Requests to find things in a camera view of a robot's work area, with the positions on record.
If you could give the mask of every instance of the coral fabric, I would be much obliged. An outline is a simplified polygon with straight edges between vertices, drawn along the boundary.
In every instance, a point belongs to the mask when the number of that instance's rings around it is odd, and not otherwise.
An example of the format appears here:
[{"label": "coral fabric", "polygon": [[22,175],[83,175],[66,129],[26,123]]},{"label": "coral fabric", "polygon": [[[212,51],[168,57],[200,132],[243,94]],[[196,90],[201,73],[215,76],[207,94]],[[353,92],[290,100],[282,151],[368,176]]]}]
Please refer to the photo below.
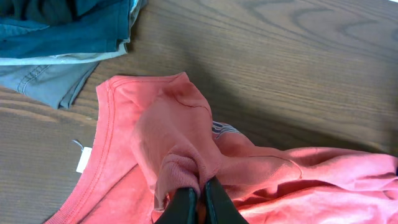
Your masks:
[{"label": "coral fabric", "polygon": [[212,122],[185,73],[97,87],[88,165],[47,223],[153,223],[168,193],[217,176],[249,223],[398,223],[398,159],[349,149],[257,147]]}]

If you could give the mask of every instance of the tabletop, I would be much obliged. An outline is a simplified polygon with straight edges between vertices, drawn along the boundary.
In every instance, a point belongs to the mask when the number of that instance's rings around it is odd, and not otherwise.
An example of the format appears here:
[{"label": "tabletop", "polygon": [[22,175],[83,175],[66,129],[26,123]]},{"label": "tabletop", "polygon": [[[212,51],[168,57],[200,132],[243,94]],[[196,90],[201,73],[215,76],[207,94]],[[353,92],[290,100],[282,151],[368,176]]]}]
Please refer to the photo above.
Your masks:
[{"label": "tabletop", "polygon": [[398,3],[150,0],[129,54],[101,62],[72,109],[0,88],[0,223],[41,223],[92,146],[95,87],[114,75],[185,71],[215,121],[258,146],[398,156]]}]

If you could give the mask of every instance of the gray fabric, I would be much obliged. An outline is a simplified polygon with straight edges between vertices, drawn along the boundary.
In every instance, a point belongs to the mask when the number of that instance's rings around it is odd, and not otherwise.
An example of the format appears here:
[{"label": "gray fabric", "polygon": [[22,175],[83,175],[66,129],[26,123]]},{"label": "gray fabric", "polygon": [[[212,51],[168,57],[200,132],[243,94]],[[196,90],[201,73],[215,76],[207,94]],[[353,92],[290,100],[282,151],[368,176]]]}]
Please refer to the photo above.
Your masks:
[{"label": "gray fabric", "polygon": [[1,66],[0,85],[54,109],[68,109],[98,64]]}]

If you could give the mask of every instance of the denim fabric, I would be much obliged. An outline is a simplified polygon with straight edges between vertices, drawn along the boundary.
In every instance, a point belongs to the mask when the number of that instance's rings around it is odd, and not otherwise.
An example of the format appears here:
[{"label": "denim fabric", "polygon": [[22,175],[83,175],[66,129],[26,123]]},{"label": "denim fabric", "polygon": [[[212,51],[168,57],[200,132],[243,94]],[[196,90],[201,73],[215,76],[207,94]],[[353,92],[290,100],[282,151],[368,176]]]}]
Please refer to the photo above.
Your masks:
[{"label": "denim fabric", "polygon": [[70,108],[98,64],[2,66],[0,85],[54,109]]},{"label": "denim fabric", "polygon": [[[2,32],[0,57],[115,52],[119,42],[129,38],[129,12],[134,3],[137,0],[100,0],[76,22],[47,27],[35,24],[21,33]],[[9,20],[0,20],[1,30],[8,30]]]},{"label": "denim fabric", "polygon": [[[131,0],[131,10],[129,16],[129,28],[135,23],[139,10],[146,5],[145,0]],[[28,33],[32,29],[39,29],[40,26],[28,29],[27,26],[17,26],[21,21],[13,21],[15,26],[10,27],[10,25],[5,26],[0,24],[0,36],[1,31],[4,31],[3,35],[6,33],[20,32],[21,34]],[[62,54],[62,55],[51,55],[44,57],[31,57],[31,58],[0,58],[0,65],[56,65],[56,64],[71,64],[71,63],[88,63],[96,62],[99,60],[106,60],[109,58],[118,57],[127,54],[126,43],[130,42],[130,38],[123,40],[119,46],[118,50],[115,52],[108,53],[76,53],[76,54]]]}]

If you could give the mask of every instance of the clothing label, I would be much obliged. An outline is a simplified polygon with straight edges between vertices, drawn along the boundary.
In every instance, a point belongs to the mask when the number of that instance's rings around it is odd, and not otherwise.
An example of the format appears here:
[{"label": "clothing label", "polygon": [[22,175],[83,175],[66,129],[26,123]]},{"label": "clothing label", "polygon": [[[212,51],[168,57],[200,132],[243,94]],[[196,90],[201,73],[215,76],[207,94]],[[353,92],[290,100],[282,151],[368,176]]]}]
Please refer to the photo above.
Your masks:
[{"label": "clothing label", "polygon": [[81,153],[79,164],[77,165],[76,172],[83,173],[86,169],[88,159],[90,158],[92,148],[84,147]]}]

